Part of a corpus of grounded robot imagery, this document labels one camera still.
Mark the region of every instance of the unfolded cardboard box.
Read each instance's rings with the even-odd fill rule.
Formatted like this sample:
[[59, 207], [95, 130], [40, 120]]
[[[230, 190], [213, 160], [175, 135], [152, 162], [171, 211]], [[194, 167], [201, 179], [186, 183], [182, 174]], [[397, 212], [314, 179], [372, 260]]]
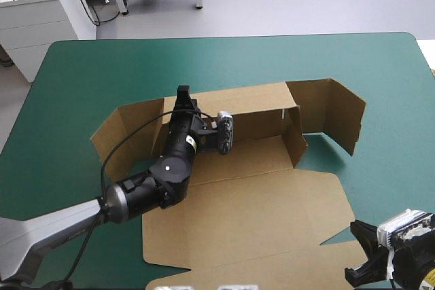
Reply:
[[[348, 289], [343, 269], [364, 260], [356, 242], [320, 245], [354, 216], [336, 175], [294, 168], [307, 142], [324, 132], [353, 154], [365, 102], [333, 79], [288, 81], [192, 94], [203, 112], [234, 117], [230, 154], [196, 156], [188, 197], [143, 216], [148, 263], [191, 271], [152, 281], [257, 284], [260, 289]], [[144, 121], [172, 110], [175, 98], [118, 107], [92, 137], [101, 158]], [[112, 180], [158, 156], [169, 116], [144, 128], [113, 157]]]

